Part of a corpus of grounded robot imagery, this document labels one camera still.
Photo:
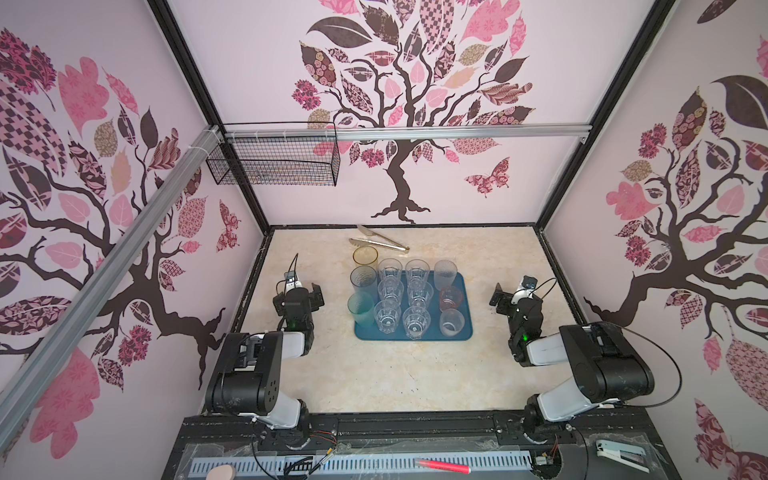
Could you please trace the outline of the green textured plastic cup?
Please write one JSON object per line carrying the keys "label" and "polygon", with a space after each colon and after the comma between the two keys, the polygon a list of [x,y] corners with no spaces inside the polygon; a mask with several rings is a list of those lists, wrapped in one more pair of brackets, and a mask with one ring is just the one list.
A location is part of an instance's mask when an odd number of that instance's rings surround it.
{"label": "green textured plastic cup", "polygon": [[373,297],[364,291],[355,292],[347,301],[347,308],[357,326],[366,328],[375,324],[375,302]]}

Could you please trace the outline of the pink transparent cup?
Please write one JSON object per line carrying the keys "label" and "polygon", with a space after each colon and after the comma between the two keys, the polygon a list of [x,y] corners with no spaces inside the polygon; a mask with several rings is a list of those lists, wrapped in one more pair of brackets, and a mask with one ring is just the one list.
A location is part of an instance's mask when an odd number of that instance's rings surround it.
{"label": "pink transparent cup", "polygon": [[465,300],[464,291],[454,285],[447,286],[440,291],[439,309],[446,311],[458,309]]}

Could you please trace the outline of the tall blue frosted cup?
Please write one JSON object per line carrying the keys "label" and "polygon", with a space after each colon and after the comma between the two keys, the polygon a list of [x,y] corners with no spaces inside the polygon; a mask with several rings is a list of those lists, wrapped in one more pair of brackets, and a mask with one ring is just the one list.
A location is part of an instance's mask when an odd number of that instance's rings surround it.
{"label": "tall blue frosted cup", "polygon": [[357,266],[350,273],[350,282],[356,292],[365,292],[374,298],[378,296],[378,272],[375,268]]}

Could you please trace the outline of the clear glass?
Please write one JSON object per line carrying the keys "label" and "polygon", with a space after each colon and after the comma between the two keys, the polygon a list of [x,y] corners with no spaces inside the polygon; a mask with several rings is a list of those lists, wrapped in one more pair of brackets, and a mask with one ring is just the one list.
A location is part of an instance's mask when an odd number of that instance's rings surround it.
{"label": "clear glass", "polygon": [[396,258],[384,258],[378,263],[378,276],[380,281],[389,278],[399,280],[402,275],[403,265]]}
{"label": "clear glass", "polygon": [[457,309],[446,309],[441,312],[439,330],[446,338],[456,337],[466,325],[464,315]]}
{"label": "clear glass", "polygon": [[429,329],[431,315],[422,306],[408,307],[402,314],[402,323],[408,339],[421,339]]}
{"label": "clear glass", "polygon": [[394,276],[387,276],[378,284],[378,295],[381,301],[392,301],[400,305],[404,292],[403,282]]}
{"label": "clear glass", "polygon": [[427,281],[431,269],[428,262],[422,259],[411,259],[406,263],[404,271],[408,282]]}
{"label": "clear glass", "polygon": [[401,304],[396,298],[385,298],[374,306],[374,317],[382,334],[393,334],[400,322]]}
{"label": "clear glass", "polygon": [[411,307],[428,308],[434,296],[434,287],[424,279],[414,279],[408,284],[408,302]]}

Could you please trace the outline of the yellow transparent cup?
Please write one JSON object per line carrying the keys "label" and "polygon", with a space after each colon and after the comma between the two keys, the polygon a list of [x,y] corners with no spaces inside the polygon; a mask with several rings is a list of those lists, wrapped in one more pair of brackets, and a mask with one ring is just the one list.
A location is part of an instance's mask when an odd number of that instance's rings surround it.
{"label": "yellow transparent cup", "polygon": [[357,266],[376,268],[378,265],[379,253],[375,247],[363,245],[354,250],[352,258]]}

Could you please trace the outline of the teal plastic tray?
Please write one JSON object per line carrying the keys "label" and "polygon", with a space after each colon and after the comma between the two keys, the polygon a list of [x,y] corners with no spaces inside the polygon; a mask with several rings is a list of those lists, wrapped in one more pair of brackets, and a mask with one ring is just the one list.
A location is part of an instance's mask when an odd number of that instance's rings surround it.
{"label": "teal plastic tray", "polygon": [[[454,335],[446,336],[440,330],[440,315],[442,311],[439,308],[439,295],[435,294],[430,302],[427,304],[427,311],[430,314],[430,326],[424,331],[424,334],[419,338],[419,341],[423,342],[435,342],[435,341],[466,341],[473,335],[472,318],[469,311],[469,303],[464,298],[458,305],[457,311],[463,316],[463,327],[458,330]],[[354,334],[363,341],[409,341],[407,331],[402,322],[399,322],[397,329],[390,334],[383,333],[378,329],[378,326],[373,324],[361,325],[354,322]]]}

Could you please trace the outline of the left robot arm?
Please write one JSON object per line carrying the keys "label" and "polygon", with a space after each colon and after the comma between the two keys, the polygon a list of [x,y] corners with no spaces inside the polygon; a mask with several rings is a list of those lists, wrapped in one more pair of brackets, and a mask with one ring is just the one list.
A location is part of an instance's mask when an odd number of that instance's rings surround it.
{"label": "left robot arm", "polygon": [[290,438],[310,436],[306,403],[281,391],[282,364],[307,355],[314,343],[313,313],[325,305],[321,287],[296,286],[273,298],[280,324],[263,333],[230,333],[223,339],[204,397],[204,412],[248,417]]}

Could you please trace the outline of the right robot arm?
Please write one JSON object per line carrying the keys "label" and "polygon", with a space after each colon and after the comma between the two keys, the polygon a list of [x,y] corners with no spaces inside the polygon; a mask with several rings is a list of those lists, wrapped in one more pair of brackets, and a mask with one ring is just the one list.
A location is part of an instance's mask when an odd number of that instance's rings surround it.
{"label": "right robot arm", "polygon": [[489,301],[507,318],[508,347],[523,367],[569,366],[571,376],[553,389],[528,398],[521,429],[531,443],[543,444],[578,415],[653,392],[650,367],[608,322],[562,325],[544,336],[543,299],[532,288],[506,292],[496,285]]}

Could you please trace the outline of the metal serving tongs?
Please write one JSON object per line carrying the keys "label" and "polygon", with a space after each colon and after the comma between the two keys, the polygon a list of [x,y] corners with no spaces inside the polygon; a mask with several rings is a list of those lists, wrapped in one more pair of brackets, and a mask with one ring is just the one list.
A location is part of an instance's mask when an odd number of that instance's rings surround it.
{"label": "metal serving tongs", "polygon": [[381,247],[399,252],[407,253],[410,251],[410,247],[404,245],[396,240],[393,240],[387,236],[382,235],[364,225],[357,226],[358,231],[362,234],[359,238],[349,238],[348,241],[351,245],[356,247],[374,246]]}

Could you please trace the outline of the pink marker pen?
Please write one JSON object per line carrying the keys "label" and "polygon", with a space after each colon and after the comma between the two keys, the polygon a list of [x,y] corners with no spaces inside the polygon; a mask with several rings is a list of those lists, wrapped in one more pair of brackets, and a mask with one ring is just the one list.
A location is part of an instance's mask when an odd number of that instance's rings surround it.
{"label": "pink marker pen", "polygon": [[448,462],[427,460],[427,459],[416,459],[415,464],[419,467],[430,469],[430,470],[436,470],[436,471],[446,471],[446,472],[453,472],[453,473],[459,473],[464,475],[469,475],[471,473],[471,468],[469,466],[455,464],[455,463],[448,463]]}

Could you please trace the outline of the white stapler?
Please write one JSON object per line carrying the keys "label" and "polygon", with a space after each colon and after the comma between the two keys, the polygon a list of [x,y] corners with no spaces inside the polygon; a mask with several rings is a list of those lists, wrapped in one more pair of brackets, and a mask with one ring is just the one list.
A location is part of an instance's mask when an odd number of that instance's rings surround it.
{"label": "white stapler", "polygon": [[596,454],[640,472],[650,472],[646,451],[640,446],[599,439],[596,441]]}

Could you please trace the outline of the round beige sponge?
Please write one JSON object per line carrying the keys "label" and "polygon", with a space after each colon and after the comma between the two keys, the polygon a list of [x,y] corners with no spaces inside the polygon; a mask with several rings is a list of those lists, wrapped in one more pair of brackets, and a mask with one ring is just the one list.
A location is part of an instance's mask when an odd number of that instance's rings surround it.
{"label": "round beige sponge", "polygon": [[232,465],[220,465],[212,468],[206,475],[206,480],[234,480],[236,469]]}

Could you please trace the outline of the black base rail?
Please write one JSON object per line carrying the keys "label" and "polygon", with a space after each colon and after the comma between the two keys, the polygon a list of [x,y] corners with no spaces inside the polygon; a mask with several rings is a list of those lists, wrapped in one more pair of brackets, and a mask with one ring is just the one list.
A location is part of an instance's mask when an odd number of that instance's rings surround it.
{"label": "black base rail", "polygon": [[529,445],[533,439],[546,445],[570,442],[574,436],[564,424],[539,426],[524,432],[521,410],[314,413],[294,429],[271,429],[245,417],[193,416],[183,420],[177,442],[247,442],[277,450],[304,445],[332,446],[361,441],[394,441],[442,438],[490,438],[501,445]]}

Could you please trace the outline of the aluminium rail left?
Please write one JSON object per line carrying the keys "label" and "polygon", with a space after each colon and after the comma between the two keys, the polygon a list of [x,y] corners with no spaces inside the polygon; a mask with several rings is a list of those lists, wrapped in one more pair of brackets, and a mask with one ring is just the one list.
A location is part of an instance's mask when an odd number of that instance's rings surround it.
{"label": "aluminium rail left", "polygon": [[210,152],[221,140],[221,128],[208,125],[189,145],[181,164],[173,168],[105,262],[77,293],[60,320],[45,335],[1,392],[1,447],[6,448],[34,409],[54,377],[99,316],[142,248],[157,230]]}

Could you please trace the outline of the aluminium rail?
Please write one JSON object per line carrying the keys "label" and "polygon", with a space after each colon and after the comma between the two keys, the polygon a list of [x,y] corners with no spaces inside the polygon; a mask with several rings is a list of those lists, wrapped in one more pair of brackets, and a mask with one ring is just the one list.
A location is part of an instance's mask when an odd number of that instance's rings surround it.
{"label": "aluminium rail", "polygon": [[221,128],[208,125],[189,145],[181,164],[173,168],[105,262],[77,293],[60,320],[45,335],[1,392],[1,447],[6,448],[34,409],[54,377],[99,316],[142,248],[157,230],[210,152],[221,140]]}
{"label": "aluminium rail", "polygon": [[460,138],[532,138],[532,137],[577,137],[589,136],[592,127],[588,124],[520,124],[520,125],[471,125],[442,127],[376,127],[340,129],[330,128],[289,129],[278,124],[273,128],[256,129],[256,124],[249,124],[251,130],[239,125],[229,125],[225,137],[240,139],[312,139],[318,141],[379,141],[379,140],[438,140]]}

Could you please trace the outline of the aluminium rail back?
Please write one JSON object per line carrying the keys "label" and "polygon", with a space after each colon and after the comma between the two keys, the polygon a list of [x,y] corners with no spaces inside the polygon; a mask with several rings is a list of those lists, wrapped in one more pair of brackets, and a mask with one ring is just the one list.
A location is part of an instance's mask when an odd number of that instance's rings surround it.
{"label": "aluminium rail back", "polygon": [[532,138],[532,137],[577,137],[589,136],[592,127],[588,124],[520,124],[520,125],[471,125],[442,127],[376,127],[340,129],[330,128],[289,129],[278,124],[273,128],[256,129],[256,124],[249,124],[251,130],[239,125],[229,125],[225,137],[240,139],[312,139],[318,141],[379,141],[379,140],[438,140],[460,138]]}

